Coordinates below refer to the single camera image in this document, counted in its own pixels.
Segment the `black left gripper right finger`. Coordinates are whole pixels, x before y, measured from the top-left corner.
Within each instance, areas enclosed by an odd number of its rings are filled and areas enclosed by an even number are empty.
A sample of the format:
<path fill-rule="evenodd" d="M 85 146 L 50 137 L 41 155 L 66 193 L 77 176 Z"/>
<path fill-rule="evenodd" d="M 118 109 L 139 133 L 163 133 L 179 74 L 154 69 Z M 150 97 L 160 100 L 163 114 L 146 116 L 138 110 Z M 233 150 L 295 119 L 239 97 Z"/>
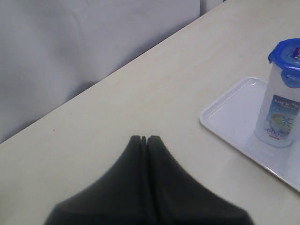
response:
<path fill-rule="evenodd" d="M 150 184 L 162 225 L 251 225 L 242 208 L 196 181 L 172 156 L 159 136 L 147 141 Z"/>

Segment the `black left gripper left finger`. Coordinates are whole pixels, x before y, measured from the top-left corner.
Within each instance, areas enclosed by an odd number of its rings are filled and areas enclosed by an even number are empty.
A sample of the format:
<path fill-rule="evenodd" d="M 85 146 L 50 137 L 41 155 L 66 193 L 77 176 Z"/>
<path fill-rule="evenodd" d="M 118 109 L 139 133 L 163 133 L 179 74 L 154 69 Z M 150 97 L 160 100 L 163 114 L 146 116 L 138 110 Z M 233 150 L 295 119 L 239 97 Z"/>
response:
<path fill-rule="evenodd" d="M 57 204 L 45 224 L 150 224 L 146 161 L 146 138 L 132 136 L 115 164 L 89 187 Z"/>

